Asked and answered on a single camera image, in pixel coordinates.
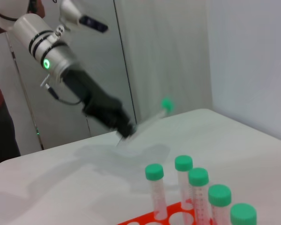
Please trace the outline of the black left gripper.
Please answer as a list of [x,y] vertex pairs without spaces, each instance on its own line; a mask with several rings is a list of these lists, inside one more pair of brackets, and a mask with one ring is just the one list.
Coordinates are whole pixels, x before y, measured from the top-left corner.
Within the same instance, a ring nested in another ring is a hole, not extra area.
[[116,130],[123,140],[136,133],[137,125],[131,122],[122,103],[106,93],[85,71],[68,69],[62,81],[82,101],[84,114]]

